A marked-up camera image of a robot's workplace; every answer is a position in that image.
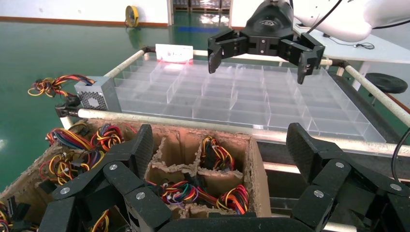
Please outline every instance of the clear plastic compartment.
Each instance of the clear plastic compartment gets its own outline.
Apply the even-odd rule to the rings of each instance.
[[[325,70],[303,85],[297,69],[205,60],[185,64],[139,60],[116,79],[123,112],[262,130],[300,123],[311,135],[385,142]]]

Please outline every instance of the black cable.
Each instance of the black cable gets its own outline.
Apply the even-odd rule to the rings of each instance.
[[[391,25],[386,25],[386,26],[382,26],[382,27],[375,27],[373,29],[384,29],[384,28],[392,28],[392,27],[397,27],[406,23],[410,23],[410,20],[401,22],[401,23],[396,23],[396,24],[391,24]]]
[[[322,23],[322,22],[336,9],[336,7],[339,6],[339,4],[340,4],[341,2],[342,2],[342,0],[337,1],[337,3],[333,6],[333,8],[330,9],[330,11],[329,11],[321,20],[319,20],[319,22],[318,22],[316,25],[312,26],[312,27],[307,31],[307,33],[308,33],[308,34],[311,33],[316,27],[318,27],[319,24]]]
[[[329,39],[339,45],[344,45],[344,46],[353,46],[353,47],[364,47],[365,49],[373,50],[375,46],[372,43],[358,43],[358,44],[348,44],[348,43],[339,43],[336,40],[332,39],[329,37]]]
[[[400,150],[401,146],[403,145],[403,143],[405,142],[405,140],[407,139],[407,137],[410,134],[410,128],[407,129],[406,133],[403,134],[403,137],[401,137],[400,142],[397,144],[395,151],[393,152],[393,157],[392,157],[392,175],[393,178],[400,182],[397,178],[397,173],[396,173],[396,159],[398,157],[398,151]]]

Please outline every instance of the green floor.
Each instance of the green floor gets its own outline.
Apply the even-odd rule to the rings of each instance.
[[[54,111],[59,97],[27,94],[35,80],[68,73],[104,75],[143,45],[182,44],[206,50],[207,38],[215,33],[181,32],[179,26],[224,26],[202,24],[207,18],[213,17],[178,12],[173,27],[128,30],[0,22],[0,191],[48,147],[46,133],[61,126]]]

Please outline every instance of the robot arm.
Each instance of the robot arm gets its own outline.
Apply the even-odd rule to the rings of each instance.
[[[324,46],[306,33],[293,36],[293,12],[284,1],[265,0],[246,27],[228,30],[208,39],[208,69],[214,73],[221,60],[244,53],[278,56],[298,66],[299,84],[320,65]]]
[[[312,27],[338,0],[293,0],[294,17]],[[410,18],[410,0],[343,0],[316,28],[339,40],[358,42],[373,28]]]

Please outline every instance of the metal rail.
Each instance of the metal rail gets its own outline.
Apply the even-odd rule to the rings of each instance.
[[[220,125],[213,123],[205,122],[194,122],[180,119],[171,119],[163,117],[153,117],[153,116],[143,116],[143,115],[134,115],[126,113],[115,113],[108,111],[99,111],[99,110],[90,110],[90,109],[79,109],[78,116],[81,118],[90,118],[90,119],[105,119],[105,120],[123,120],[123,121],[138,121],[144,123],[152,124],[162,124],[168,126],[180,126],[188,128],[197,128],[197,129],[207,129],[211,131],[225,131],[229,133],[243,133],[249,134],[254,137],[256,140],[271,142],[271,143],[280,143],[284,144],[286,142],[286,132],[282,131],[273,131],[273,130],[259,130],[253,128],[245,127],[236,127],[228,125]],[[354,151],[355,153],[362,154],[372,154],[380,155],[385,157],[391,157],[393,151],[396,147],[396,144],[387,144],[387,143],[375,143],[375,142],[366,142],[353,139],[342,139],[342,138],[331,138],[331,137],[322,137],[322,136],[313,136],[314,138],[329,141],[337,144],[344,151]],[[399,152],[400,156],[410,157],[410,146],[403,145]]]

